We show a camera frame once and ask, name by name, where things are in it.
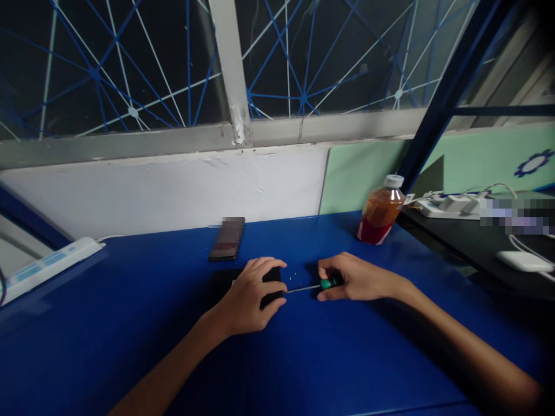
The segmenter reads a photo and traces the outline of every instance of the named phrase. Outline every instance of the hand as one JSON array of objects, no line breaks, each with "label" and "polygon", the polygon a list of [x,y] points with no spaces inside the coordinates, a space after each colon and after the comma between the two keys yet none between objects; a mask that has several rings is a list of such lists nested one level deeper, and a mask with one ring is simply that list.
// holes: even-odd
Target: hand
[{"label": "hand", "polygon": [[206,312],[203,318],[212,319],[213,324],[223,331],[225,338],[266,328],[270,318],[286,302],[285,298],[275,299],[260,310],[260,300],[265,295],[287,292],[287,286],[283,282],[262,282],[264,275],[277,266],[287,267],[283,261],[274,257],[250,260],[222,300]]},{"label": "hand", "polygon": [[341,272],[345,284],[320,292],[318,294],[320,301],[394,298],[401,286],[410,284],[404,277],[365,262],[347,252],[318,262],[320,278],[327,279],[334,270]]}]

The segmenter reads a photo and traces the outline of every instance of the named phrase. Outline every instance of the blue gear logo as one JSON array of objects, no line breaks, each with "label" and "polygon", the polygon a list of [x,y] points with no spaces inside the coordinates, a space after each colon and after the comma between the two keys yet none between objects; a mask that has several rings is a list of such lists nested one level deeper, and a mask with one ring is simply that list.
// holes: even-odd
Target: blue gear logo
[{"label": "blue gear logo", "polygon": [[536,170],[549,162],[549,158],[554,154],[555,152],[553,150],[547,149],[542,153],[536,153],[535,155],[530,156],[530,159],[519,166],[515,172],[515,176],[523,177],[524,175],[534,173]]}]

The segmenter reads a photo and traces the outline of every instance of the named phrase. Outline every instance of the screwdriver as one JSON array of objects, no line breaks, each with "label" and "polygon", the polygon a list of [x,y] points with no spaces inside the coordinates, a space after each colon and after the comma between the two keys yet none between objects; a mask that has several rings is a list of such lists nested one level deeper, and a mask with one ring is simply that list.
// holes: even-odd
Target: screwdriver
[{"label": "screwdriver", "polygon": [[332,287],[341,286],[343,283],[345,283],[345,281],[343,280],[343,276],[341,276],[340,273],[335,273],[333,276],[330,276],[328,279],[320,280],[320,284],[317,284],[314,286],[308,286],[305,288],[295,289],[292,291],[287,291],[287,293],[290,294],[293,292],[300,292],[303,290],[316,289],[316,288],[322,288],[322,290],[326,290]]}]

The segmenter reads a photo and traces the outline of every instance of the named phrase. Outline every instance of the blue tabletop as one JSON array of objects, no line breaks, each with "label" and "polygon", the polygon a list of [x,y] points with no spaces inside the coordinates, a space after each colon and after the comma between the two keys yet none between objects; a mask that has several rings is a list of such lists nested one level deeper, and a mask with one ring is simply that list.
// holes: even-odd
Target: blue tabletop
[{"label": "blue tabletop", "polygon": [[[206,310],[214,270],[265,255],[288,263],[282,281],[289,288],[317,282],[317,260],[341,251],[390,269],[541,376],[542,345],[497,312],[488,294],[397,225],[382,246],[360,243],[359,215],[246,224],[235,262],[207,262],[217,229],[109,241],[0,309],[0,413],[105,414]],[[168,413],[477,413],[402,306],[320,303],[310,291],[286,296],[266,330],[232,337],[209,354]]]}]

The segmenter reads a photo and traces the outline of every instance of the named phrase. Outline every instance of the black device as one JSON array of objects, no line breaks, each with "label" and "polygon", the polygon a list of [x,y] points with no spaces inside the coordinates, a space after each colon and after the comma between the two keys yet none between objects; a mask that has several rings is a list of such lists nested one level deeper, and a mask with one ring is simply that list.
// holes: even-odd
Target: black device
[{"label": "black device", "polygon": [[244,230],[244,217],[224,218],[216,242],[208,256],[208,261],[235,260],[239,254],[239,246]]},{"label": "black device", "polygon": [[[227,269],[227,270],[217,270],[212,274],[212,282],[210,288],[210,307],[218,303],[221,298],[225,296],[227,291],[231,288],[233,281],[236,280],[243,269]],[[262,278],[263,282],[269,281],[281,281],[282,275],[279,267],[271,269]],[[260,301],[260,309],[264,309],[268,304],[277,298],[283,297],[282,291],[277,291],[271,294],[267,294]]]}]

